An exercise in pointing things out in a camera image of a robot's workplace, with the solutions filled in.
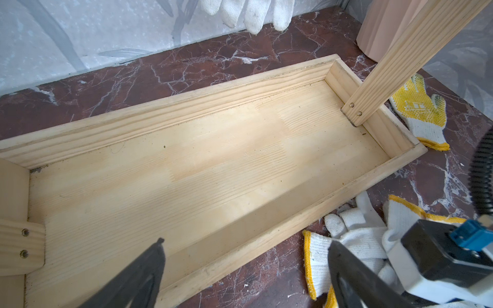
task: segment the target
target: wooden box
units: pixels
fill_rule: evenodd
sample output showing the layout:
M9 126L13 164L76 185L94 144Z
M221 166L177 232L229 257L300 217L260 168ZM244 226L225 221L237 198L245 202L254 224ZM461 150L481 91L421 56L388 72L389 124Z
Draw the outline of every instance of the wooden box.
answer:
M360 83L332 55L0 141L46 228L27 306L78 306L162 237L174 307L426 152L385 106L351 124Z

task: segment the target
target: wooden bracket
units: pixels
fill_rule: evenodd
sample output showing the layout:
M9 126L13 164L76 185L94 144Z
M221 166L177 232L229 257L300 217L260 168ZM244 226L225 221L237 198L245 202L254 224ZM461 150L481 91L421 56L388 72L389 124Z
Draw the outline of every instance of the wooden bracket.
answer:
M0 276L27 274L44 264L44 226L0 219Z

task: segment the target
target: black tool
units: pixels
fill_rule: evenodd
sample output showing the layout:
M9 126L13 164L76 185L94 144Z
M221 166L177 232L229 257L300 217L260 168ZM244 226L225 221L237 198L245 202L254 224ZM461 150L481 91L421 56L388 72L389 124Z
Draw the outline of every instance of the black tool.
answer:
M413 308L338 241L329 248L329 269L340 308Z
M166 256L159 238L79 308L153 308Z

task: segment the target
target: white work glove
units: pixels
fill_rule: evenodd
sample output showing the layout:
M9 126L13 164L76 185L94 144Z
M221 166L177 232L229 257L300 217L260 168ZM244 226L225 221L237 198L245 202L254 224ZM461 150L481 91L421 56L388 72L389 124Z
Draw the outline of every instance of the white work glove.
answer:
M230 28L238 23L246 0L200 0L202 9L209 15L221 11L222 21ZM248 0L245 12L245 26L248 32L258 34L264 25L265 15L271 0ZM274 28L284 31L293 15L294 0L274 0Z

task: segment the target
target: wooden leg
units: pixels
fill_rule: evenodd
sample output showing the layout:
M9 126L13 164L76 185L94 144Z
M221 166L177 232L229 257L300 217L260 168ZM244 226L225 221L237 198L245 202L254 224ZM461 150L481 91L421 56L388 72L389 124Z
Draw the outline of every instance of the wooden leg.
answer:
M0 159L0 218L28 220L29 170ZM0 276L2 307L24 307L25 275Z
M342 112L355 126L363 124L490 1L429 0Z

